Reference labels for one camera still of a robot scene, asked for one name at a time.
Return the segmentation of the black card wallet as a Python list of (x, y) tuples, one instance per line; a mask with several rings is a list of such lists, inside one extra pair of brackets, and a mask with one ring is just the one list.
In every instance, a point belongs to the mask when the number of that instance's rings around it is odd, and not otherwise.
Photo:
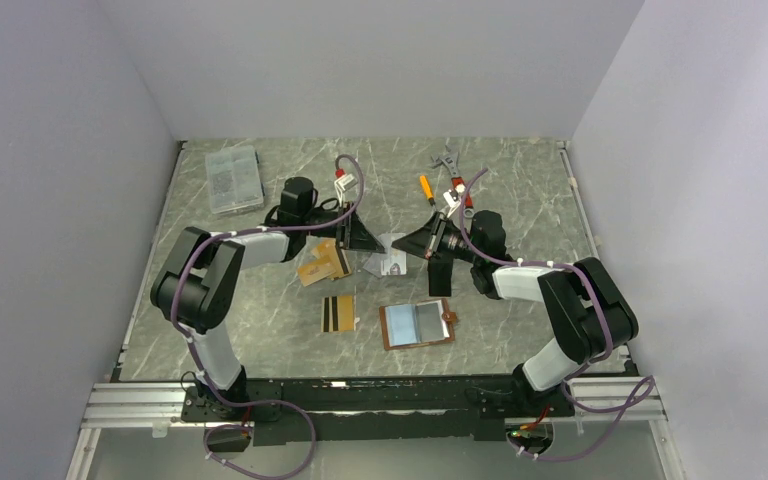
[(454, 261), (450, 258), (431, 258), (428, 260), (428, 293), (432, 297), (450, 297), (452, 295), (452, 273)]

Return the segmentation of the black aluminium base frame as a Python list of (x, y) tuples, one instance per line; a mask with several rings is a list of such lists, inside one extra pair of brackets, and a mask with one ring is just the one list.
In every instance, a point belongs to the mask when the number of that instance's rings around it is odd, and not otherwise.
[(570, 398), (553, 393), (533, 403), (518, 398), (508, 374), (251, 379), (256, 406), (213, 405), (191, 381), (116, 382), (93, 387), (81, 428), (146, 428), (163, 437), (173, 428), (207, 430), (245, 423), (257, 446), (319, 441), (468, 437), (502, 441), (511, 430), (550, 433), (611, 422), (640, 378), (586, 374)]

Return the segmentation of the gold card with stripes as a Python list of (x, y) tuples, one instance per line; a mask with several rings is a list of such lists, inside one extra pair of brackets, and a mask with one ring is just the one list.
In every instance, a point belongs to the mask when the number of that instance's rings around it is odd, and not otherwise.
[(357, 321), (354, 295), (330, 296), (323, 299), (321, 315), (323, 333), (354, 331)]

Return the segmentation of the gold card stack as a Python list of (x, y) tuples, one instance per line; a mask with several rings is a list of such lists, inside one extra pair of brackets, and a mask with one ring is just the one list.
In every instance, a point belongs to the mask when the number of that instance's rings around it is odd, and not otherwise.
[(352, 274), (346, 253), (334, 239), (327, 239), (313, 248), (314, 260), (297, 269), (305, 287), (324, 279), (338, 280)]

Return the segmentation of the clear plastic parts box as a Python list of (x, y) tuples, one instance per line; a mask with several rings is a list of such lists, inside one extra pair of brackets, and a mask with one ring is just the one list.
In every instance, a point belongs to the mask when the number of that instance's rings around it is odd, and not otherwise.
[(258, 153), (250, 145), (223, 148), (206, 155), (209, 207), (213, 214), (264, 206), (265, 189), (259, 165)]

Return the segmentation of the red adjustable wrench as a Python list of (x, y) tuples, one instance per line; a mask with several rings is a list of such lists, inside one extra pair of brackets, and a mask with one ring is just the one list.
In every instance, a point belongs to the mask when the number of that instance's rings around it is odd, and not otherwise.
[(432, 155), (431, 167), (438, 168), (441, 166), (444, 166), (448, 171), (453, 189), (458, 193), (462, 213), (466, 219), (472, 219), (475, 210), (471, 196), (465, 193), (465, 181), (459, 169), (459, 151), (446, 146), (444, 153)]

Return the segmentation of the brown leather card holder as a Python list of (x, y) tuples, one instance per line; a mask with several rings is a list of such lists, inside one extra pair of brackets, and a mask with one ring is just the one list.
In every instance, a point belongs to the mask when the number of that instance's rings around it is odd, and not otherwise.
[(401, 350), (455, 341), (457, 314), (445, 298), (379, 308), (383, 347)]

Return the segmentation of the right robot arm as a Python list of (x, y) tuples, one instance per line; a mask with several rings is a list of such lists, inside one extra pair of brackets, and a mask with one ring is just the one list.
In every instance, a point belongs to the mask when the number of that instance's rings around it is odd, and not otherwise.
[(466, 231), (445, 214), (435, 213), (392, 246), (427, 261), (433, 297), (450, 296), (453, 265), (460, 260), (469, 263), (480, 294), (544, 305), (553, 336), (515, 367), (510, 391), (515, 409), (534, 415), (565, 380), (635, 338), (639, 325), (599, 259), (564, 265), (518, 261), (508, 254), (506, 241), (501, 215), (481, 210)]

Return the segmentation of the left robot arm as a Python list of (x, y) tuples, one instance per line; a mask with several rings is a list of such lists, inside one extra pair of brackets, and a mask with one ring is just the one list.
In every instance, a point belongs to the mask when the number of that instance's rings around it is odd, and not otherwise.
[(310, 179), (290, 178), (278, 205), (253, 229), (211, 233), (185, 228), (154, 280), (150, 301), (184, 336), (196, 379), (210, 391), (208, 407), (221, 419), (239, 417), (249, 399), (245, 368), (224, 324), (240, 272), (292, 260), (310, 236), (332, 239), (341, 250), (385, 251), (358, 217), (356, 203), (346, 197), (351, 190), (363, 190), (361, 181), (343, 170), (336, 175), (336, 194), (325, 200)]

